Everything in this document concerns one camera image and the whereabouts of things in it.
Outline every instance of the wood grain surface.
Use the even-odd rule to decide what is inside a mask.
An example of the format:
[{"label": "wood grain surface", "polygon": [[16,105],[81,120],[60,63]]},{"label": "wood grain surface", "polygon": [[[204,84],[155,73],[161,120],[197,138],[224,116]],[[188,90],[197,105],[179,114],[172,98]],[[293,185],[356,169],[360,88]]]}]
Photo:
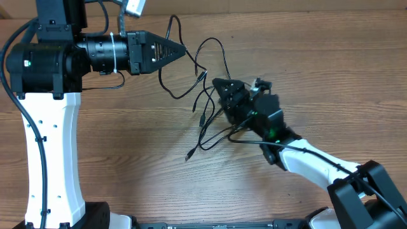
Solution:
[{"label": "wood grain surface", "polygon": [[[168,19],[128,18],[127,29],[164,36]],[[102,30],[103,21],[91,18],[88,31]],[[0,44],[24,22],[0,21]],[[297,133],[344,160],[382,163],[407,197],[405,11],[185,15],[181,22],[189,50],[205,38],[219,38],[232,78],[272,81]],[[176,29],[171,38],[177,41]],[[205,45],[198,61],[210,79],[225,76],[216,43]],[[258,146],[223,142],[184,163],[200,130],[205,101],[191,112],[200,89],[176,101],[162,90],[157,73],[125,76],[122,89],[82,93],[78,156],[85,200],[107,201],[112,211],[140,222],[169,223],[302,218],[331,205],[316,185],[268,165]],[[194,80],[187,57],[163,70],[175,94]],[[96,73],[83,78],[84,87],[119,81]],[[21,116],[4,90],[0,125],[0,228],[11,228],[25,214],[27,156]],[[209,133],[227,126],[221,117]],[[250,133],[240,138],[258,139]]]},{"label": "wood grain surface", "polygon": [[[119,14],[119,6],[105,2],[110,16]],[[148,0],[143,15],[259,13],[282,11],[327,10],[404,10],[407,0]],[[35,0],[0,0],[0,12],[5,18],[37,16]],[[103,16],[99,4],[86,4],[88,17]]]}]

